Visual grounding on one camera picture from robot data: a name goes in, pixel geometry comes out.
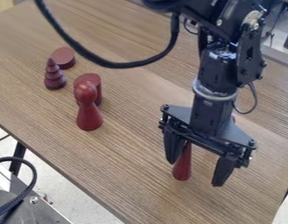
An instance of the bolt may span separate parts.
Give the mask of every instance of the bolt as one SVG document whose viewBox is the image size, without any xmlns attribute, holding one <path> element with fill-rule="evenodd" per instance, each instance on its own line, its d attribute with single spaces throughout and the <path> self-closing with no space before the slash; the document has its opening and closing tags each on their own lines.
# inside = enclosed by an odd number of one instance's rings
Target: bolt
<svg viewBox="0 0 288 224">
<path fill-rule="evenodd" d="M 255 145 L 255 140 L 254 139 L 250 139 L 249 140 L 249 146 L 254 146 Z"/>
<path fill-rule="evenodd" d="M 170 108 L 169 105 L 164 105 L 164 110 L 168 110 Z"/>
<path fill-rule="evenodd" d="M 217 24 L 217 26 L 221 26 L 222 25 L 222 20 L 221 19 L 217 20 L 216 24 Z"/>
<path fill-rule="evenodd" d="M 39 202 L 39 198 L 36 196 L 32 196 L 29 202 L 33 205 L 37 204 Z"/>
<path fill-rule="evenodd" d="M 267 63 L 266 63 L 266 61 L 263 60 L 263 61 L 261 62 L 261 64 L 260 64 L 260 66 L 261 66 L 262 68 L 267 67 Z"/>
</svg>

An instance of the red game piece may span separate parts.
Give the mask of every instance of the red game piece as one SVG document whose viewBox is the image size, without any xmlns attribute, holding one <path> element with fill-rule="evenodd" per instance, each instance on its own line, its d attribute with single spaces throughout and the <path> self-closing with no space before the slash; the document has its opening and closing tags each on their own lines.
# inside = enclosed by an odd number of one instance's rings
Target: red game piece
<svg viewBox="0 0 288 224">
<path fill-rule="evenodd" d="M 48 89 L 60 89 L 67 83 L 66 76 L 60 71 L 53 59 L 47 61 L 44 83 Z"/>
<path fill-rule="evenodd" d="M 81 84 L 82 82 L 85 81 L 90 81 L 93 84 L 95 84 L 95 87 L 97 88 L 98 95 L 97 99 L 95 100 L 95 105 L 99 106 L 102 102 L 102 84 L 101 84 L 101 77 L 96 74 L 96 73 L 85 73 L 81 76 L 79 76 L 75 81 L 74 81 L 74 88 L 78 85 Z"/>
<path fill-rule="evenodd" d="M 95 105 L 97 89 L 89 81 L 78 84 L 74 88 L 76 101 L 80 103 L 77 125 L 82 130 L 96 130 L 103 123 L 102 114 Z"/>
<path fill-rule="evenodd" d="M 192 144 L 187 142 L 184 146 L 183 153 L 179 157 L 176 165 L 172 169 L 172 175 L 177 180 L 188 180 L 192 172 Z"/>
<path fill-rule="evenodd" d="M 70 47 L 61 47 L 55 50 L 51 58 L 55 60 L 60 69 L 68 69 L 75 65 L 74 51 Z"/>
</svg>

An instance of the cable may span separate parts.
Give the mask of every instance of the cable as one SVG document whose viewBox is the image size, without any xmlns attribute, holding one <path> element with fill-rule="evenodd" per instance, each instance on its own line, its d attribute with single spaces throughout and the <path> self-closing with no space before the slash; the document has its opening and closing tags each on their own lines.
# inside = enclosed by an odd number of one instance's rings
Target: cable
<svg viewBox="0 0 288 224">
<path fill-rule="evenodd" d="M 142 67 L 149 65 L 155 61 L 163 59 L 172 49 L 175 47 L 178 36 L 179 36 L 179 14 L 172 14 L 172 22 L 171 22 L 171 39 L 169 45 L 164 49 L 163 52 L 150 57 L 149 59 L 126 62 L 126 63 L 117 63 L 112 62 L 106 59 L 99 57 L 98 55 L 90 52 L 83 45 L 77 42 L 74 38 L 72 38 L 69 34 L 65 32 L 65 30 L 61 27 L 61 25 L 56 21 L 51 12 L 46 8 L 46 5 L 43 0 L 34 0 L 35 4 L 38 6 L 40 12 L 46 18 L 46 20 L 50 23 L 50 25 L 54 28 L 54 30 L 81 56 L 94 62 L 95 64 L 108 67 L 108 68 L 132 68 L 132 67 Z"/>
<path fill-rule="evenodd" d="M 193 35 L 198 35 L 199 32 L 198 31 L 191 31 L 189 30 L 189 28 L 187 27 L 187 22 L 188 22 L 188 18 L 186 17 L 183 21 L 183 26 L 184 26 L 184 29 L 186 29 L 187 32 L 193 34 Z"/>
<path fill-rule="evenodd" d="M 9 137 L 9 136 L 10 136 L 10 135 L 6 135 L 6 136 L 1 137 L 1 138 L 0 138 L 0 142 L 1 142 L 2 140 L 4 140 L 5 138 Z"/>
<path fill-rule="evenodd" d="M 10 200 L 8 203 L 6 203 L 3 206 L 0 206 L 0 216 L 9 212 L 11 209 L 15 208 L 17 205 L 21 203 L 21 201 L 32 191 L 33 187 L 35 186 L 38 178 L 38 174 L 34 166 L 20 158 L 20 157 L 1 157 L 0 163 L 2 162 L 8 162 L 8 161 L 17 161 L 19 163 L 27 165 L 32 170 L 32 181 L 31 183 L 26 187 L 25 190 L 23 190 L 15 199 Z"/>
<path fill-rule="evenodd" d="M 234 110 L 237 111 L 237 112 L 238 112 L 239 114 L 241 114 L 241 115 L 250 114 L 250 113 L 253 112 L 253 111 L 256 109 L 256 107 L 258 106 L 258 97 L 257 97 L 257 95 L 256 95 L 256 88 L 255 88 L 255 86 L 254 86 L 254 83 L 253 83 L 253 82 L 250 82 L 248 85 L 249 85 L 250 91 L 252 92 L 252 94 L 253 94 L 253 96 L 254 96 L 254 99 L 255 99 L 255 104 L 254 104 L 254 106 L 253 106 L 250 110 L 248 110 L 247 112 L 242 112 L 242 111 L 236 106 L 235 101 L 232 102 Z"/>
</svg>

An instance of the red wooden pawn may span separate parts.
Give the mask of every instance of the red wooden pawn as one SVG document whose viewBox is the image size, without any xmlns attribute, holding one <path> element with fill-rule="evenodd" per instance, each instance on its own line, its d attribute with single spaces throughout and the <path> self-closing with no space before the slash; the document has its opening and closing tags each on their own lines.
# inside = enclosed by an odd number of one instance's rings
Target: red wooden pawn
<svg viewBox="0 0 288 224">
<path fill-rule="evenodd" d="M 97 89 L 90 81 L 77 84 L 74 96 L 80 103 L 77 115 L 77 125 L 82 130 L 96 130 L 103 124 L 102 114 L 95 105 Z"/>
<path fill-rule="evenodd" d="M 189 180 L 192 173 L 192 144 L 187 142 L 176 165 L 172 169 L 172 175 L 177 180 Z"/>
<path fill-rule="evenodd" d="M 101 77 L 96 74 L 96 73 L 85 73 L 81 76 L 79 76 L 75 81 L 74 81 L 74 88 L 85 81 L 90 81 L 93 84 L 95 84 L 95 87 L 97 88 L 98 95 L 97 98 L 95 99 L 95 105 L 99 106 L 102 102 L 102 84 L 101 84 Z"/>
<path fill-rule="evenodd" d="M 60 89 L 67 83 L 66 76 L 60 71 L 53 59 L 47 61 L 44 83 L 48 89 Z"/>
</svg>

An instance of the wood grain surface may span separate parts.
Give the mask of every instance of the wood grain surface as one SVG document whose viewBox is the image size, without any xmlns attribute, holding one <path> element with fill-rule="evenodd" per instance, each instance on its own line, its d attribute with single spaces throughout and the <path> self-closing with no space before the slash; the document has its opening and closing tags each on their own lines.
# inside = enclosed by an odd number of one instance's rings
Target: wood grain surface
<svg viewBox="0 0 288 224">
<path fill-rule="evenodd" d="M 110 60 L 144 59 L 169 39 L 168 18 L 125 0 L 48 3 L 73 36 Z M 77 56 L 64 71 L 66 87 L 52 92 L 43 83 L 46 60 L 65 45 L 32 1 L 0 14 L 0 125 L 127 223 L 272 222 L 288 187 L 287 67 L 269 61 L 256 83 L 259 107 L 237 116 L 260 145 L 249 169 L 213 188 L 218 157 L 194 146 L 192 178 L 176 181 L 158 129 L 162 104 L 192 104 L 195 36 L 182 30 L 168 57 L 143 68 L 108 70 Z M 75 123 L 73 82 L 84 73 L 102 77 L 104 124 L 92 132 Z M 243 90 L 239 105 L 251 104 Z"/>
</svg>

